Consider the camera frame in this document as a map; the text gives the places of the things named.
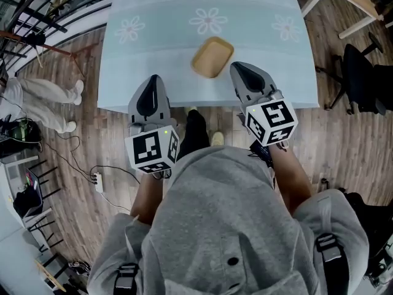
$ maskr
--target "black strap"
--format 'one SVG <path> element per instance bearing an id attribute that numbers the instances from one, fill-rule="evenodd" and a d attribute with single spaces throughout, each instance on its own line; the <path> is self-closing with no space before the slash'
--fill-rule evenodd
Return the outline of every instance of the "black strap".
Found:
<path id="1" fill-rule="evenodd" d="M 113 290 L 114 295 L 136 295 L 135 276 L 138 269 L 139 267 L 135 263 L 124 264 L 118 269 Z"/>
<path id="2" fill-rule="evenodd" d="M 317 251 L 322 254 L 328 295 L 348 295 L 349 267 L 344 248 L 333 234 L 316 239 Z"/>

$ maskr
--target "beige pants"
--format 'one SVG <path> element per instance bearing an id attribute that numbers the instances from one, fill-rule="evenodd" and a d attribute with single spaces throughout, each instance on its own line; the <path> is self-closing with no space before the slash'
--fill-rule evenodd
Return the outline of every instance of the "beige pants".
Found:
<path id="1" fill-rule="evenodd" d="M 23 111 L 27 113 L 27 117 L 38 122 L 50 129 L 54 129 L 62 133 L 67 128 L 66 119 L 62 115 L 55 113 L 41 98 L 47 101 L 57 103 L 71 104 L 77 96 L 75 88 L 66 90 L 59 85 L 43 79 L 20 79 L 23 89 Z"/>

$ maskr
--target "gray shirt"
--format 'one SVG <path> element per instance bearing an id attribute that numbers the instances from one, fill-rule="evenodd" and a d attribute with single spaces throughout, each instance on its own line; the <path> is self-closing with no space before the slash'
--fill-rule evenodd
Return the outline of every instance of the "gray shirt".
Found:
<path id="1" fill-rule="evenodd" d="M 367 268 L 368 240 L 337 190 L 291 217 L 267 166 L 249 151 L 209 147 L 182 158 L 152 226 L 118 214 L 91 270 L 89 294 L 113 294 L 122 264 L 139 264 L 138 294 L 326 294 L 314 241 L 331 232 L 349 263 L 349 294 Z"/>

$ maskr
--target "black pants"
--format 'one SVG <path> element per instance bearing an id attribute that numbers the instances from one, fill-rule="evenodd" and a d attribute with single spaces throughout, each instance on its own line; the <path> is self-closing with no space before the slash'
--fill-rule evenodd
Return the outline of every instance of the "black pants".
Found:
<path id="1" fill-rule="evenodd" d="M 187 116 L 187 125 L 185 126 L 185 137 L 180 145 L 177 160 L 183 156 L 195 152 L 199 149 L 210 146 L 209 136 L 206 132 L 206 121 L 203 116 L 196 110 L 191 110 Z"/>

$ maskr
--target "black button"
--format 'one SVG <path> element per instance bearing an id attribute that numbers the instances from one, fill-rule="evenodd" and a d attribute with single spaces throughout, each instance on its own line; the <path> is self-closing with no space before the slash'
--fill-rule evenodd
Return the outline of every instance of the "black button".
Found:
<path id="1" fill-rule="evenodd" d="M 230 258 L 230 259 L 228 260 L 228 264 L 229 264 L 230 266 L 235 266 L 235 265 L 238 264 L 238 262 L 239 262 L 239 259 L 238 259 L 238 258 L 235 258 L 235 257 Z"/>

